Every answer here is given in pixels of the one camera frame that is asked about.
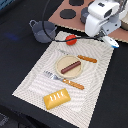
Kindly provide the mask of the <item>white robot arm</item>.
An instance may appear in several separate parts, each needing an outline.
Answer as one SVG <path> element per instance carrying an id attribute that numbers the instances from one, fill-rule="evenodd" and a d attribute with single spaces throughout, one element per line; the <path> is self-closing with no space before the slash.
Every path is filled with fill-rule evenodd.
<path id="1" fill-rule="evenodd" d="M 121 26 L 121 19 L 127 12 L 127 0 L 95 0 L 88 6 L 85 33 L 90 37 L 100 31 L 108 35 Z"/>

